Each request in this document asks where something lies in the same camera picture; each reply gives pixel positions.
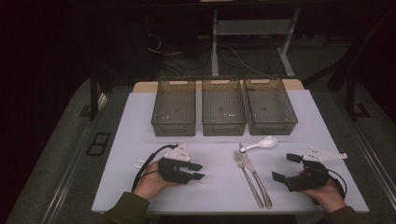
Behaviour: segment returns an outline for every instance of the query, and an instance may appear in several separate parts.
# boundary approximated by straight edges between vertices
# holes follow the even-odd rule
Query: metal fork
[[[242,159],[241,154],[239,153],[239,150],[235,151],[234,158],[235,158],[235,162],[238,165],[238,167],[244,172],[245,177],[247,178],[247,182],[250,185],[250,189],[253,192],[253,195],[254,195],[254,198],[256,199],[257,204],[259,205],[260,208],[264,208],[264,204],[262,204],[262,199],[260,198],[256,189],[254,188],[253,184],[251,183],[250,177],[248,177],[248,173],[245,170],[245,163],[244,163],[244,160]]]

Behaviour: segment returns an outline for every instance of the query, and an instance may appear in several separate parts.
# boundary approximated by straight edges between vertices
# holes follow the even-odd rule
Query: white tabletop
[[[301,163],[286,160],[287,153],[305,154],[310,147],[338,152],[329,131],[318,112],[309,91],[288,91],[294,112],[299,120],[291,135],[277,136],[278,144],[271,149],[251,149],[248,152],[256,171],[270,195],[273,208],[260,209],[242,170],[233,161],[233,152],[258,142],[263,136],[252,136],[246,128],[243,136],[203,136],[201,122],[201,93],[197,92],[197,122],[194,137],[156,137],[151,126],[155,92],[133,92],[126,103],[120,127],[107,160],[99,189],[92,206],[94,212],[105,212],[115,205],[124,191],[130,191],[138,169],[138,160],[146,160],[151,153],[168,144],[187,143],[191,162],[204,166],[206,186],[181,185],[166,189],[151,200],[148,215],[160,214],[298,214],[321,211],[319,206],[298,192],[272,179],[271,172],[285,176],[297,175]],[[155,160],[160,159],[165,149]],[[344,161],[326,161],[323,164],[341,175],[348,192],[346,203],[358,212],[368,212]]]

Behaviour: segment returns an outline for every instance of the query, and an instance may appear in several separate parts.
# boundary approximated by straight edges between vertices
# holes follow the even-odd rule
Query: transparent storage bin
[[[298,120],[282,79],[245,77],[243,86],[251,135],[289,135]]]
[[[151,119],[155,135],[195,136],[195,121],[195,80],[162,78]]]
[[[204,77],[202,81],[204,136],[241,136],[247,119],[238,77]]]

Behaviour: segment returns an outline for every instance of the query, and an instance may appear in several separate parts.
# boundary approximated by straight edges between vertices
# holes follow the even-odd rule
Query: green sleeve
[[[323,219],[326,224],[367,224],[367,222],[349,206],[330,213]]]
[[[143,224],[149,201],[131,192],[124,192],[116,205],[103,213],[99,223]]]

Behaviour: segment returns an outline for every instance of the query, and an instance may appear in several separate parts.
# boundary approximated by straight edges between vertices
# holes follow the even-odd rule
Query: wire
[[[230,47],[228,47],[228,46],[224,46],[224,47],[227,48],[227,49],[230,49],[230,50],[233,52],[233,54],[239,59],[239,61],[241,61],[241,63],[242,63],[247,69],[249,69],[249,70],[251,70],[251,71],[253,71],[253,72],[255,72],[255,73],[261,74],[261,75],[263,75],[263,76],[270,77],[269,75],[266,75],[266,74],[264,74],[263,72],[257,71],[256,69],[253,69],[253,68],[249,67],[247,64],[245,64],[245,62],[241,59],[241,57],[239,57],[239,55],[238,55],[232,48],[230,48]]]
[[[164,66],[170,67],[170,68],[175,69],[175,70],[177,70],[177,68],[179,68],[179,69],[181,69],[181,74],[184,74],[184,69],[185,69],[185,68],[184,68],[181,64],[175,63],[176,66],[172,66],[172,65],[166,64],[165,62],[163,62],[163,65],[164,65]]]
[[[339,174],[337,174],[335,171],[333,171],[333,170],[330,170],[330,169],[327,169],[328,171],[330,171],[330,172],[332,172],[332,173],[334,173],[335,175],[338,175],[338,177],[340,177],[341,178],[341,180],[344,182],[344,186],[345,186],[345,191],[344,191],[344,197],[346,197],[346,195],[347,195],[347,182],[344,180],[344,178],[343,177],[341,177]]]
[[[154,53],[163,54],[162,52],[160,52],[160,51],[158,51],[158,50],[155,50],[155,49],[148,49],[148,50],[151,51],[151,52],[154,52]]]
[[[173,67],[173,66],[169,66],[169,65],[167,65],[167,64],[164,64],[164,66],[170,71],[170,69],[172,69],[173,71],[175,71],[176,73],[178,73],[180,76],[184,76],[184,71],[183,72],[180,72],[180,71],[178,71],[175,67]]]
[[[224,62],[225,64],[227,64],[228,66],[230,66],[230,67],[232,67],[232,68],[245,68],[245,66],[235,66],[235,65],[232,65],[232,64],[230,64],[230,63],[227,63],[227,62],[223,59],[223,57],[221,56],[220,51],[218,51],[218,58],[219,58],[222,62]]]
[[[184,54],[183,51],[176,51],[176,52],[169,52],[169,53],[165,53],[165,56],[172,56],[172,55],[180,55],[180,54]]]
[[[142,168],[140,168],[139,172],[137,172],[137,175],[136,175],[136,177],[134,178],[134,184],[133,184],[133,186],[132,186],[132,191],[134,191],[134,189],[136,188],[137,184],[139,183],[140,178],[142,177],[143,172],[146,170],[146,168],[149,166],[149,164],[152,162],[152,160],[154,160],[155,156],[157,156],[157,154],[158,154],[160,151],[166,149],[167,147],[174,149],[174,148],[178,147],[178,144],[176,144],[176,145],[166,145],[166,146],[160,147],[160,148],[157,149],[157,151],[155,151],[154,153],[152,153],[152,154],[148,157],[148,159],[147,159],[146,162],[142,165]]]
[[[157,36],[157,35],[148,35],[148,36],[154,36],[154,37],[156,37],[157,38],[157,40],[158,40],[158,46],[157,46],[157,48],[156,49],[159,49],[160,48],[160,46],[161,46],[161,39]]]
[[[166,61],[169,62],[169,63],[176,64],[178,67],[182,68],[183,70],[191,70],[192,71],[192,70],[198,70],[198,69],[206,67],[207,63],[209,62],[209,59],[210,59],[210,54],[208,54],[208,56],[206,57],[206,60],[205,60],[204,64],[202,64],[202,65],[200,65],[198,67],[194,67],[194,68],[185,67],[185,66],[181,65],[180,63],[176,63],[176,62],[171,61],[171,60],[166,60]]]
[[[227,45],[223,45],[223,44],[219,44],[219,47],[224,47],[224,48],[228,48],[227,47]],[[224,51],[224,52],[222,52],[224,55],[228,55],[228,56],[234,56],[234,53],[232,53],[232,52],[227,52],[227,51]],[[241,56],[241,55],[247,55],[247,54],[249,54],[249,51],[245,51],[245,52],[238,52],[238,55],[239,56]]]
[[[170,73],[172,73],[175,77],[178,77],[178,76],[183,76],[183,74],[182,73],[180,73],[180,71],[178,71],[176,68],[173,68],[174,69],[174,71],[172,71],[171,69],[169,69],[169,68],[172,68],[172,67],[170,67],[170,66],[168,66],[168,67],[163,67],[163,66],[161,66],[161,65],[158,65],[161,69],[163,69],[165,72],[166,71],[168,71],[168,72],[170,72]]]

